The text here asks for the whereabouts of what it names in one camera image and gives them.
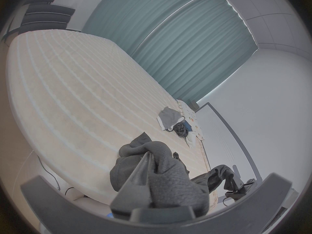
power cord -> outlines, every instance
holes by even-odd
[[[43,166],[43,164],[42,164],[42,162],[41,162],[41,160],[40,160],[40,158],[39,158],[39,156],[38,156],[38,159],[39,159],[39,161],[40,161],[40,164],[41,164],[41,166],[43,167],[43,169],[48,173],[48,174],[50,174],[54,179],[55,179],[55,181],[57,182],[57,179],[56,179],[56,177],[54,177],[54,175],[52,174],[52,173],[50,173],[50,172],[48,172],[45,168],[44,168],[44,166]],[[59,183],[57,182],[57,189],[60,191],[60,185],[59,185]]]
[[[66,196],[66,193],[68,192],[68,190],[69,190],[69,189],[72,189],[72,188],[74,188],[74,187],[69,187],[69,188],[66,190],[65,196]]]
[[[222,203],[223,203],[226,207],[228,207],[228,205],[226,205],[226,204],[224,203],[224,200],[226,200],[227,198],[229,198],[229,197],[225,197],[225,198],[222,200]]]

curtain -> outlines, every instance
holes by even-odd
[[[115,42],[186,103],[216,88],[257,49],[226,0],[102,0],[82,32]]]

green curtain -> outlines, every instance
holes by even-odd
[[[115,42],[186,103],[217,87],[257,49],[226,0],[102,0],[82,32]]]

black cable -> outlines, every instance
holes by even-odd
[[[65,196],[66,196],[66,193],[68,192],[68,190],[69,190],[69,189],[72,189],[72,188],[74,188],[74,187],[69,187],[69,188],[66,190]]]
[[[229,197],[225,197],[225,198],[222,200],[222,203],[223,203],[226,207],[228,207],[228,205],[226,205],[226,204],[224,203],[224,200],[226,200],[227,198],[229,198]]]
[[[48,174],[50,174],[54,179],[55,179],[55,181],[57,182],[57,179],[56,179],[56,177],[54,177],[54,175],[52,174],[52,173],[50,173],[50,172],[48,172],[45,168],[44,168],[44,166],[43,166],[43,164],[42,164],[42,162],[41,162],[41,160],[40,160],[40,158],[39,158],[39,156],[38,156],[38,159],[39,159],[39,161],[40,161],[40,164],[41,164],[41,166],[43,167],[43,169],[48,173]],[[57,182],[57,189],[60,191],[60,185],[59,185],[59,183]]]

bed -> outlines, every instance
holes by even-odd
[[[161,131],[158,113],[181,107],[110,40],[66,30],[27,32],[7,56],[14,118],[36,154],[85,195],[110,204],[109,172],[119,148],[146,132],[177,152],[190,178],[210,170],[202,143],[190,149]],[[210,210],[217,204],[210,194]]]

